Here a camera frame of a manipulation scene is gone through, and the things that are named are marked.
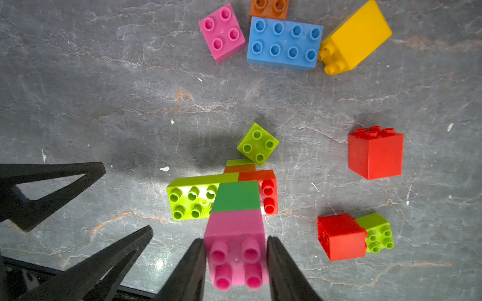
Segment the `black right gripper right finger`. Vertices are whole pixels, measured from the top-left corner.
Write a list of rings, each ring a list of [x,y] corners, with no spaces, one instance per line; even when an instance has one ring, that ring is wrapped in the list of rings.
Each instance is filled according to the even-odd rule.
[[[267,267],[271,300],[322,301],[278,237],[267,239]]]

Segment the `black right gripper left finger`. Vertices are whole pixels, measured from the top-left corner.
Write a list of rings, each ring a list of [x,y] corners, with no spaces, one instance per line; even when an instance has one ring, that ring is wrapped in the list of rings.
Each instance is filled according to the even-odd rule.
[[[153,300],[203,300],[206,262],[204,240],[197,238]]]

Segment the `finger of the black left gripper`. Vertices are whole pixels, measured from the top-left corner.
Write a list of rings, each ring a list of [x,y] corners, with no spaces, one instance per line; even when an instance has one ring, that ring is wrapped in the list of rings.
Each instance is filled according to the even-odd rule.
[[[102,162],[72,164],[1,164],[1,221],[10,220],[29,232],[61,207],[91,187],[106,173]],[[55,191],[48,191],[48,180],[78,176]],[[35,183],[40,189],[37,199],[30,199],[18,187]]]
[[[112,300],[152,238],[153,229],[145,226],[17,299]]]

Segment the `pink lego brick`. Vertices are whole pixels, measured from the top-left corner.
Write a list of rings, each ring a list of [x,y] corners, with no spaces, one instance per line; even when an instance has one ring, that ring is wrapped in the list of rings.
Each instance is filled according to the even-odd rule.
[[[259,209],[212,213],[204,235],[210,277],[220,291],[268,283],[266,235]]]
[[[245,38],[230,3],[203,18],[198,24],[217,63],[241,51],[245,46]]]

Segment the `lime long lego brick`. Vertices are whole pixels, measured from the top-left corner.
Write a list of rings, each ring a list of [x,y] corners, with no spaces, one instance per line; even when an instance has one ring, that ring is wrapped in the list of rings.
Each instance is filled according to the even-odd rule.
[[[176,178],[167,186],[173,219],[208,219],[218,187],[238,181],[239,173]]]

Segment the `dark green lego brick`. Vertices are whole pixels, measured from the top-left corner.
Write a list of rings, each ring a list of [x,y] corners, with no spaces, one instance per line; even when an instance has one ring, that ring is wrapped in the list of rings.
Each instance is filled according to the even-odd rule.
[[[241,181],[219,185],[211,213],[250,209],[261,209],[257,181]]]

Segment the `red small lego brick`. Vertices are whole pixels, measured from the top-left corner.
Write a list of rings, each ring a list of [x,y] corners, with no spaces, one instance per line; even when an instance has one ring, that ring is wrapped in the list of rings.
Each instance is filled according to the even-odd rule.
[[[241,172],[238,180],[258,182],[262,214],[274,215],[279,213],[277,179],[272,169]]]

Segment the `lime small lego brick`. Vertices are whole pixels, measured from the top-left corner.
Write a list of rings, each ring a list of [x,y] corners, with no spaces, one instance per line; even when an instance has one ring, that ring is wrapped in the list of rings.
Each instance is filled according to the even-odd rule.
[[[237,149],[258,166],[262,166],[279,141],[261,126],[253,123],[245,137],[238,143]]]
[[[392,229],[390,223],[380,214],[372,213],[356,219],[357,223],[367,231],[365,239],[367,253],[379,253],[382,249],[393,249]]]

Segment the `red tall lego brick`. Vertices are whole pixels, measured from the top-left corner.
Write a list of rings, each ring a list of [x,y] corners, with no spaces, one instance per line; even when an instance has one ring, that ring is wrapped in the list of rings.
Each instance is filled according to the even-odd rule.
[[[365,179],[402,174],[404,135],[373,126],[348,135],[348,167]]]

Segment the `blue long lego brick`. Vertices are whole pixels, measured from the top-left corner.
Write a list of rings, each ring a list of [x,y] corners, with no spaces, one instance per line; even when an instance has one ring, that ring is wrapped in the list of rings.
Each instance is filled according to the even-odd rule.
[[[247,63],[308,71],[315,68],[323,27],[252,17]]]

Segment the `yellow tall lego brick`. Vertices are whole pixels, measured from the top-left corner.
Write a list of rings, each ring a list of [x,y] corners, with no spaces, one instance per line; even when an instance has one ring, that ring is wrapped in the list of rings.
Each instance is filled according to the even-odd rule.
[[[380,8],[370,0],[321,42],[318,60],[328,75],[353,70],[391,35]]]

